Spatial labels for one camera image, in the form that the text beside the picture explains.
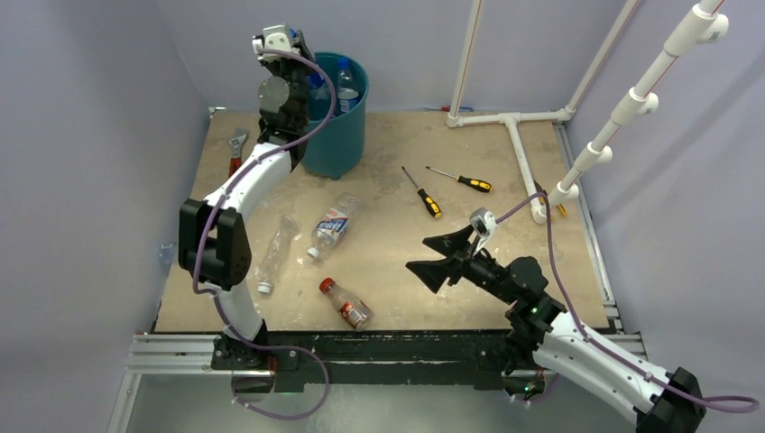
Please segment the Pepsi bottle blue cap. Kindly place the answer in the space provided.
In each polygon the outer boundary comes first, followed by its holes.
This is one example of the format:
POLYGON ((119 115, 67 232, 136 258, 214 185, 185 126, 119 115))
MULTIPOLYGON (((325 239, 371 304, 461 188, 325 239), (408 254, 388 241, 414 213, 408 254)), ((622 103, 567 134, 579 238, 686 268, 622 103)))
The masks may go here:
POLYGON ((338 67, 336 97, 339 104, 339 113, 346 114, 356 107, 360 101, 361 94, 351 69, 350 59, 339 57, 336 64, 338 67))

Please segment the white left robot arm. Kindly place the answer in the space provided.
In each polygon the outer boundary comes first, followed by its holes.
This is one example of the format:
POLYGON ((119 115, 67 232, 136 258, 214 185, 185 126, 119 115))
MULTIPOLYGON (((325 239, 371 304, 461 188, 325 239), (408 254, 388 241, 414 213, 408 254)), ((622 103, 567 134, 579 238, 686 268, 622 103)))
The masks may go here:
POLYGON ((252 263, 245 223, 258 203, 301 162, 311 133, 307 77, 320 73, 300 31, 266 28, 253 50, 271 73, 261 84, 261 135, 244 165, 201 200, 180 207, 178 261, 197 295, 209 296, 224 322, 222 337, 237 341, 234 357, 256 369, 268 360, 267 326, 246 285, 252 263))

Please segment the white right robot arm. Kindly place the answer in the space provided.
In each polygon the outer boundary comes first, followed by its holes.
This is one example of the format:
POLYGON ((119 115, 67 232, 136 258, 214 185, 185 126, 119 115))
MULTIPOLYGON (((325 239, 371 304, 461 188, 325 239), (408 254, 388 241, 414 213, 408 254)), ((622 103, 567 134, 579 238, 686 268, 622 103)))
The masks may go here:
POLYGON ((499 264, 477 249, 467 226, 423 243, 442 254, 406 267, 432 292, 462 279, 510 305, 511 331, 497 358, 506 373, 536 365, 559 373, 619 411, 638 432, 695 432, 706 410, 697 378, 678 367, 670 372, 643 360, 576 321, 547 294, 548 280, 532 256, 499 264))

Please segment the red cap small bottle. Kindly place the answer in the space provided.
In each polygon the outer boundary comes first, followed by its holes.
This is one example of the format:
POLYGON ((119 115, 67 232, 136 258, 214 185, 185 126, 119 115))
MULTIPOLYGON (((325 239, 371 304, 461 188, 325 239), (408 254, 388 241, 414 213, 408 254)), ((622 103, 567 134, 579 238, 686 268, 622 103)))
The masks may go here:
POLYGON ((373 318, 372 310, 352 291, 332 278, 325 278, 319 290, 329 299, 337 314, 354 330, 363 329, 373 318))

